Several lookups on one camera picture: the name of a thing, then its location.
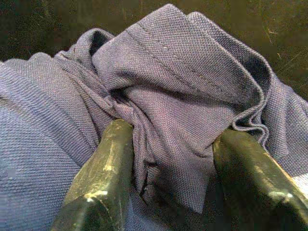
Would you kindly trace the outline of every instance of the crumpled garment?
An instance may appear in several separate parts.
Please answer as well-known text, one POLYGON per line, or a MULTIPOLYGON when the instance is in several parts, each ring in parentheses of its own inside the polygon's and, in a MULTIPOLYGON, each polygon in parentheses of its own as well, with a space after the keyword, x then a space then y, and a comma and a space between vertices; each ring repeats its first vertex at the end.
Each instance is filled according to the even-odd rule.
POLYGON ((2 221, 48 230, 116 118, 134 126, 126 230, 229 230, 211 144, 247 131, 308 193, 308 103, 256 51, 173 5, 118 36, 0 64, 2 221), (170 198, 166 205, 162 198, 170 198))

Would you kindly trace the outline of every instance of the seam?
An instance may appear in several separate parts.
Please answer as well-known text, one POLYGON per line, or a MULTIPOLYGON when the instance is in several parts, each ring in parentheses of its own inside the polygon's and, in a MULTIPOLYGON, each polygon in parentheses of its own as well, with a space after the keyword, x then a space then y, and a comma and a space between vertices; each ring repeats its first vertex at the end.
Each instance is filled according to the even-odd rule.
POLYGON ((125 30, 127 32, 127 34, 134 40, 138 43, 138 45, 145 51, 149 54, 149 56, 151 56, 154 60, 156 60, 163 68, 165 68, 167 71, 171 72, 171 74, 177 79, 179 80, 180 82, 184 83, 186 86, 194 89, 195 91, 197 91, 198 93, 204 93, 206 94, 209 98, 217 101, 218 99, 217 98, 214 98, 213 96, 209 95, 207 92, 204 92, 198 88, 196 88, 195 86, 193 86, 192 84, 188 83, 187 81, 185 81, 180 75, 176 74, 173 70, 171 70, 168 66, 166 66, 165 64, 163 64, 156 56, 154 56, 148 49, 146 49, 138 40, 136 40, 130 32, 128 32, 128 30, 126 29, 125 30))
POLYGON ((172 56, 173 56, 175 59, 177 59, 183 66, 185 66, 186 68, 188 68, 188 69, 190 70, 190 72, 192 72, 193 74, 198 74, 199 77, 201 77, 202 79, 204 79, 209 85, 211 85, 212 87, 218 89, 221 93, 225 93, 228 97, 233 98, 237 103, 243 104, 242 102, 239 102, 238 100, 236 100, 236 99, 234 98, 233 95, 231 95, 230 93, 226 92, 224 89, 222 89, 222 88, 221 88, 220 86, 218 86, 217 84, 213 83, 211 80, 206 79, 203 75, 201 75, 200 73, 198 73, 198 72, 197 72, 195 69, 193 69, 190 65, 186 64, 186 63, 183 61, 182 58, 180 58, 180 57, 178 57, 176 54, 174 54, 174 53, 172 52, 172 50, 171 50, 168 46, 166 46, 164 43, 162 43, 161 40, 155 38, 155 36, 154 36, 151 32, 149 32, 148 30, 146 30, 139 22, 136 23, 136 24, 137 24, 138 26, 140 26, 141 29, 144 30, 147 34, 149 34, 151 37, 153 37, 154 42, 159 43, 163 48, 165 48, 166 50, 168 50, 168 51, 172 54, 172 56))

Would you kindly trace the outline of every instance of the wrinkled fabric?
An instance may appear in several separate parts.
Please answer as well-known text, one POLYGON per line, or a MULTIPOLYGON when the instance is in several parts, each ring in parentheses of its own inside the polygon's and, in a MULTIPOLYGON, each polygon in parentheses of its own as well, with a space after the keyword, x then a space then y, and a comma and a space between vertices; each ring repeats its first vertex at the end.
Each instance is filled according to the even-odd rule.
POLYGON ((126 230, 229 230, 211 144, 247 131, 308 194, 308 103, 256 51, 173 5, 114 37, 92 29, 53 58, 0 64, 6 230, 48 230, 116 118, 134 126, 126 230), (169 198, 169 203, 162 198, 169 198))

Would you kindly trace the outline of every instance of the purple fabric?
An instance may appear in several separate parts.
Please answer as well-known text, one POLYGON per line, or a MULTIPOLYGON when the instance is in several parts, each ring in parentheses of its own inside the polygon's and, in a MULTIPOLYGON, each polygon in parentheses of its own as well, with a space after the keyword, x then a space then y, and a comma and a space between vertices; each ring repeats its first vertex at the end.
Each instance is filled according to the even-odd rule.
POLYGON ((50 228, 116 118, 134 126, 128 231, 229 230, 211 147, 229 126, 308 183, 308 103, 200 13, 166 5, 116 37, 92 29, 69 51, 8 60, 0 73, 7 230, 50 228))

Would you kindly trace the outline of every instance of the dark surface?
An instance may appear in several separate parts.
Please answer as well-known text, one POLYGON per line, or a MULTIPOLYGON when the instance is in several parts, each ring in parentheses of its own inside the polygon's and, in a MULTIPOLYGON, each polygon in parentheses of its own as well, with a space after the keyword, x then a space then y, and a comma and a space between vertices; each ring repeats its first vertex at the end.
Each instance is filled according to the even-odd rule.
POLYGON ((0 60, 67 50, 86 30, 113 34, 172 3, 199 11, 261 53, 278 77, 308 99, 306 0, 4 0, 0 3, 0 60))

